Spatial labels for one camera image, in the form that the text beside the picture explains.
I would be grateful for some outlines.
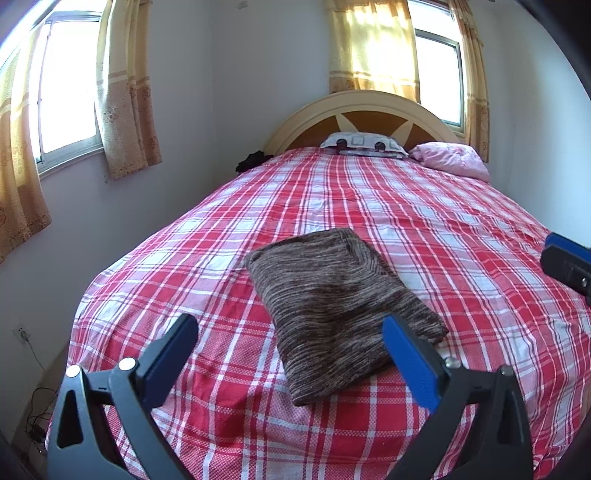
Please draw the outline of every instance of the blue and black device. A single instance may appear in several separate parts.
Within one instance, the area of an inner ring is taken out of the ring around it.
[[[540,265],[546,275],[580,293],[591,307],[591,249],[551,233]]]
[[[112,370],[94,373],[86,373],[77,365],[69,367],[53,416],[49,479],[136,478],[122,460],[104,405],[116,408],[150,480],[192,479],[154,423],[150,410],[164,403],[195,347],[198,332],[197,320],[184,314],[137,360],[125,358]],[[478,403],[480,408],[456,468],[446,478],[532,478],[527,414],[510,367],[494,373],[476,372],[457,360],[443,360],[397,317],[384,320],[383,337],[415,400],[431,411],[387,480],[430,479],[452,441],[464,407],[470,403]]]

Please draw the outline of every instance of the headboard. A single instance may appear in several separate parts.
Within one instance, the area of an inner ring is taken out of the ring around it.
[[[418,103],[391,93],[354,90],[334,93],[296,112],[275,132],[265,153],[318,147],[335,132],[387,135],[406,151],[425,142],[458,143],[447,125]]]

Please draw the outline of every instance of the beige floral curtain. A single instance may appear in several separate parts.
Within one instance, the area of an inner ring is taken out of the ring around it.
[[[148,0],[108,0],[97,49],[97,118],[111,177],[162,162],[154,128],[147,45]]]
[[[330,93],[381,90],[420,102],[417,46],[407,0],[325,0]]]
[[[51,223],[29,132],[34,29],[0,68],[0,263]]]
[[[488,162],[490,108],[482,57],[483,45],[467,0],[449,0],[449,7],[460,27],[466,63],[466,143],[478,152],[482,160]]]

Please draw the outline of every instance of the plaid bedsheet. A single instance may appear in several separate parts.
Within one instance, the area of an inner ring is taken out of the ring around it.
[[[438,347],[469,368],[517,371],[537,476],[581,423],[591,310],[538,265],[548,230],[485,183],[405,161],[290,151],[222,187],[101,273],[72,331],[69,364],[138,356],[181,314],[200,339],[155,421],[197,479],[382,479],[426,419],[395,368],[294,407],[274,327],[245,255],[351,227],[449,327]],[[474,409],[436,476],[459,454]],[[130,470],[143,475],[116,415]]]

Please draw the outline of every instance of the folded sweater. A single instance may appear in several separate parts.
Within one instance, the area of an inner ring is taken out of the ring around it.
[[[399,315],[435,344],[447,334],[384,259],[350,229],[283,240],[245,260],[271,315],[291,399],[303,406],[392,362],[382,321]]]

